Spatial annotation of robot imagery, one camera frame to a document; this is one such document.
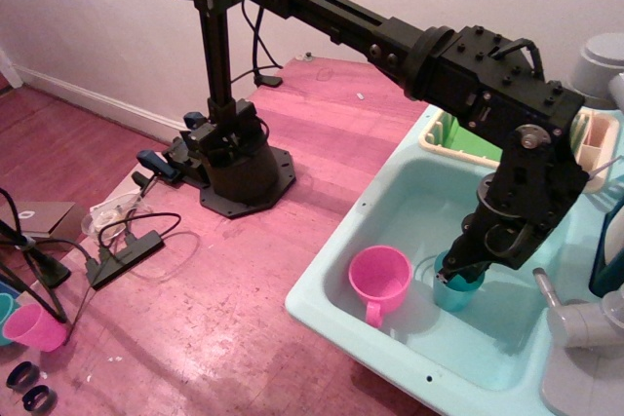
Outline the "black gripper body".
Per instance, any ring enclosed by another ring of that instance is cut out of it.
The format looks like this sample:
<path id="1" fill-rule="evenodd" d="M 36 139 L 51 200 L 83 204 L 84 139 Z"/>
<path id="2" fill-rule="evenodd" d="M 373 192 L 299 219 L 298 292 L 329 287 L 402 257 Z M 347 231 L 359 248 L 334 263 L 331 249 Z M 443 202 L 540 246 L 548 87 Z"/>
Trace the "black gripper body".
<path id="1" fill-rule="evenodd" d="M 545 221 L 533 223 L 493 208 L 487 202 L 492 182 L 492 176 L 480 181 L 477 208 L 461 222 L 462 233 L 446 254 L 447 270 L 487 270 L 491 264 L 519 270 L 565 217 L 548 213 Z"/>

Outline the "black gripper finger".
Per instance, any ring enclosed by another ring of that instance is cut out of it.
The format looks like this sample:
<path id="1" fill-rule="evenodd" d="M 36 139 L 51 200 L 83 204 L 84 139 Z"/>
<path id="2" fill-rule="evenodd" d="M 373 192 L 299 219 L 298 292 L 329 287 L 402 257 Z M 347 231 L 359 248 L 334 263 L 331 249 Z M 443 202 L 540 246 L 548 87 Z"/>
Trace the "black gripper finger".
<path id="1" fill-rule="evenodd" d="M 436 279 L 442 284 L 448 284 L 463 267 L 457 257 L 449 252 L 441 252 L 436 258 L 436 265 Z"/>
<path id="2" fill-rule="evenodd" d="M 462 270 L 462 278 L 468 284 L 477 282 L 479 278 L 485 274 L 489 266 L 490 263 L 487 261 L 480 261 L 469 265 Z"/>

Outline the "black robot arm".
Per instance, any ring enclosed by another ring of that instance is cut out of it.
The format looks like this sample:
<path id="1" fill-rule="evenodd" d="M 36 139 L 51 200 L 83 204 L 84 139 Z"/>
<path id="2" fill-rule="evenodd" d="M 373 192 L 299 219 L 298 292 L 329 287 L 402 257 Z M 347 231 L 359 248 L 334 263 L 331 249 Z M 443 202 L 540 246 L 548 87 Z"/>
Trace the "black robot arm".
<path id="1" fill-rule="evenodd" d="M 229 218 L 273 207 L 293 183 L 288 152 L 270 146 L 254 106 L 232 95 L 229 8 L 245 0 L 189 0 L 201 17 L 210 96 L 166 153 L 173 178 L 196 185 L 205 208 Z M 583 97 L 544 77 L 538 48 L 479 26 L 417 29 L 348 0 L 249 0 L 295 18 L 361 54 L 405 95 L 451 114 L 499 147 L 495 173 L 444 258 L 438 278 L 472 283 L 493 264 L 520 268 L 559 225 L 589 175 L 570 131 Z"/>

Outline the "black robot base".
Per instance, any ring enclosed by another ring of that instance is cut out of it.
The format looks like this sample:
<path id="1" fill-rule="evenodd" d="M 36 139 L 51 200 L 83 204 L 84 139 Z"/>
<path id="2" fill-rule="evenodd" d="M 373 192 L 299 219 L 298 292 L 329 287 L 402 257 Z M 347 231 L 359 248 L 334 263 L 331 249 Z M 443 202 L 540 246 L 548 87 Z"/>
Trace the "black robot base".
<path id="1" fill-rule="evenodd" d="M 236 102 L 223 123 L 189 112 L 184 124 L 164 158 L 179 181 L 199 189 L 202 207 L 246 216 L 274 207 L 295 183 L 291 153 L 269 144 L 270 129 L 251 102 Z"/>

